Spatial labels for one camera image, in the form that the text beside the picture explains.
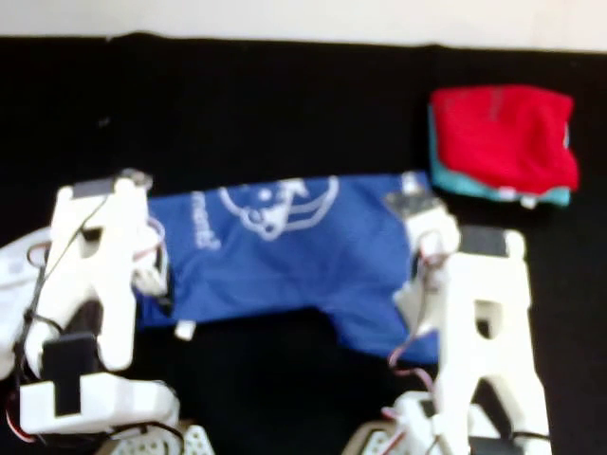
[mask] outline wire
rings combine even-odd
[[[32,444],[36,442],[36,438],[30,434],[25,433],[21,427],[19,427],[18,425],[16,425],[13,421],[12,421],[12,416],[10,415],[10,401],[14,400],[15,397],[15,392],[11,393],[8,397],[7,397],[7,403],[5,405],[5,415],[7,417],[7,424],[9,425],[10,431],[13,432],[13,434],[15,436],[17,436],[21,441],[23,441],[24,443],[28,443],[28,444]]]
[[[158,234],[158,241],[153,246],[142,249],[141,251],[138,251],[137,253],[135,253],[133,255],[133,259],[135,261],[138,261],[139,259],[147,256],[150,253],[158,251],[158,249],[162,246],[162,244],[164,244],[166,232],[164,230],[164,226],[162,225],[162,223],[160,223],[156,218],[153,218],[151,216],[148,218],[147,223],[148,223],[148,226],[150,226],[151,228],[154,228],[156,230],[156,233]]]
[[[47,325],[50,325],[59,334],[62,334],[64,332],[64,328],[61,325],[59,325],[59,323],[57,323],[56,321],[54,321],[53,319],[37,315],[36,313],[32,313],[30,310],[26,310],[25,318],[39,320],[40,322],[43,322],[43,323],[45,323]]]
[[[398,446],[398,443],[403,440],[405,434],[406,433],[404,429],[400,429],[395,434],[393,434],[392,438],[388,440],[388,442],[386,443],[386,447],[381,451],[379,455],[388,455],[388,453],[390,453],[390,451],[393,450],[396,446]]]
[[[535,433],[533,431],[513,431],[510,435],[510,439],[515,438],[542,439],[544,441],[550,441],[550,436],[546,434]]]
[[[55,264],[53,264],[53,266],[50,268],[50,271],[45,275],[45,281],[48,280],[48,278],[50,277],[50,275],[52,275],[52,273],[57,268],[57,265],[59,264],[59,262],[61,261],[61,259],[64,258],[65,253],[67,253],[67,251],[69,250],[69,248],[71,247],[71,245],[78,238],[78,235],[84,230],[84,227],[86,226],[86,223],[88,223],[90,221],[90,219],[93,218],[93,216],[95,216],[97,214],[97,212],[105,205],[105,203],[107,202],[107,198],[108,198],[108,196],[105,196],[103,198],[103,200],[101,201],[101,203],[93,211],[91,211],[90,214],[86,218],[84,218],[84,220],[80,223],[80,225],[78,226],[78,228],[74,231],[74,233],[72,234],[72,236],[67,241],[67,245],[65,246],[64,250],[59,255],[59,258],[57,258],[57,261],[55,261]]]
[[[41,242],[39,244],[34,244],[34,245],[30,246],[28,248],[28,252],[26,253],[26,258],[28,259],[28,263],[30,265],[33,265],[36,268],[42,268],[42,267],[44,267],[44,263],[37,264],[37,263],[35,263],[35,262],[32,261],[32,259],[31,259],[31,252],[34,249],[37,249],[37,248],[40,248],[40,247],[44,247],[45,249],[50,248],[50,244],[51,244],[51,242]]]
[[[438,444],[438,438],[439,436],[434,436],[434,441],[432,441],[432,444],[430,445],[430,447],[428,447],[428,450],[426,450],[425,455],[431,454],[432,449]]]

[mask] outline cable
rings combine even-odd
[[[44,316],[37,315],[35,313],[32,313],[30,310],[26,310],[25,318],[39,320],[40,322],[50,325],[59,334],[62,334],[64,332],[64,328],[61,325],[59,325],[56,321],[54,321],[53,319],[45,318]]]
[[[164,226],[162,225],[162,223],[160,223],[156,218],[153,218],[151,216],[148,217],[147,223],[148,223],[148,226],[150,226],[151,228],[154,228],[156,230],[156,233],[158,234],[158,241],[153,246],[136,252],[133,255],[134,261],[138,261],[139,259],[147,256],[148,254],[153,253],[154,251],[157,251],[164,243],[166,232],[164,230]]]
[[[428,447],[428,450],[426,450],[425,455],[430,455],[432,452],[432,449],[438,444],[438,436],[434,436],[434,441],[432,441],[432,444],[430,445],[430,447]]]
[[[26,253],[26,258],[28,259],[28,263],[29,263],[30,265],[33,265],[33,266],[34,266],[34,267],[36,267],[36,268],[42,268],[42,267],[44,266],[44,263],[42,263],[42,264],[37,264],[37,263],[33,262],[33,261],[32,261],[32,259],[31,259],[31,252],[32,252],[34,249],[36,249],[36,248],[40,248],[40,247],[44,247],[45,249],[50,248],[50,244],[51,244],[51,242],[41,242],[41,243],[39,243],[39,244],[34,244],[34,245],[30,246],[30,247],[28,248],[28,252]]]
[[[381,451],[379,455],[388,455],[391,450],[398,446],[398,443],[402,441],[402,439],[405,437],[405,434],[406,433],[404,429],[400,429],[395,434],[393,434],[392,438],[388,440],[388,442],[386,443],[386,447]]]
[[[32,444],[36,442],[36,438],[30,434],[25,433],[21,427],[13,423],[12,416],[10,415],[10,401],[14,400],[15,392],[10,393],[7,397],[7,402],[5,405],[5,415],[7,417],[7,424],[9,425],[10,431],[13,432],[15,436],[17,436],[24,443]]]
[[[515,438],[542,439],[543,441],[550,441],[550,436],[535,433],[533,431],[513,431],[512,434],[510,434],[510,439],[513,440]]]

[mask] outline white wall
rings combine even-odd
[[[0,0],[2,35],[607,50],[607,0]]]

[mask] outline folded clothes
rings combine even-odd
[[[563,194],[550,191],[577,189],[565,141],[570,97],[525,85],[448,88],[432,93],[431,106],[436,159],[450,172],[560,205]]]
[[[445,166],[438,156],[436,129],[434,127],[434,115],[432,107],[428,107],[428,125],[430,132],[430,170],[432,183],[442,190],[464,194],[466,196],[483,197],[492,201],[507,202],[513,200],[527,199],[554,204],[561,207],[569,205],[571,192],[566,187],[558,187],[544,194],[531,194],[518,192],[512,188],[494,189],[463,173],[452,171]]]

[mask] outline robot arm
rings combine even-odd
[[[395,294],[398,309],[414,327],[412,336],[437,330],[440,350],[433,391],[425,400],[418,392],[407,392],[395,403],[397,422],[408,435],[403,453],[550,454],[547,436],[542,437],[548,423],[527,316],[523,236],[495,228],[459,228],[440,200],[420,189],[391,195],[388,203],[403,219],[412,257],[421,258],[421,263],[432,256],[443,258],[439,266],[414,274]],[[470,452],[478,444],[474,438],[498,444],[493,441],[495,429],[470,404],[481,379],[496,390],[513,434],[533,437],[508,441],[510,451],[496,446]],[[421,411],[424,401],[432,412]]]
[[[20,424],[29,434],[105,433],[144,422],[176,424],[179,402],[166,385],[114,372],[133,358],[136,297],[167,293],[160,226],[149,222],[142,173],[61,188],[46,267],[25,325]],[[21,362],[15,372],[23,376]]]

